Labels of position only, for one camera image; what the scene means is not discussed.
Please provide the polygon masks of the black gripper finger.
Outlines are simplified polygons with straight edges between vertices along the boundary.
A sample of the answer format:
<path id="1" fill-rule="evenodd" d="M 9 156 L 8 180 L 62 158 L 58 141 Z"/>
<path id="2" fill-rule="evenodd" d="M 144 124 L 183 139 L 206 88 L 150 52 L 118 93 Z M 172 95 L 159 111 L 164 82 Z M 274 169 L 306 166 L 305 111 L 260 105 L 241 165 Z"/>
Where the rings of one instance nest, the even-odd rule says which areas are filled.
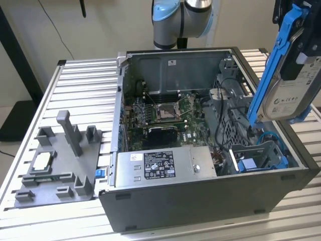
<path id="1" fill-rule="evenodd" d="M 298 50 L 290 50 L 280 70 L 282 80 L 295 80 L 309 57 Z"/>

